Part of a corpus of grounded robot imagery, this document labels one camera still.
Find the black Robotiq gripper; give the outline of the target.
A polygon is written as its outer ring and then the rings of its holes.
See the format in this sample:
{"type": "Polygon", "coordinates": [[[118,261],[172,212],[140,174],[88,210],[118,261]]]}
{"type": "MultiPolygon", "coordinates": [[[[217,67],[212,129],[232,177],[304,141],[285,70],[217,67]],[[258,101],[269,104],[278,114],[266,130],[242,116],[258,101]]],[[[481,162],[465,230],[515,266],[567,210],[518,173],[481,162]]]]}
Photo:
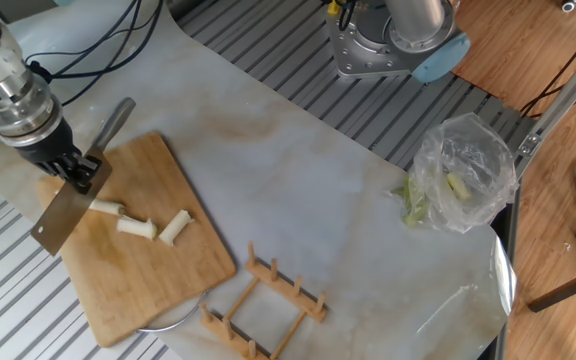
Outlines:
{"type": "Polygon", "coordinates": [[[17,147],[16,151],[47,174],[55,174],[80,194],[87,194],[102,161],[76,152],[70,126],[62,120],[57,128],[36,144],[17,147]]]}

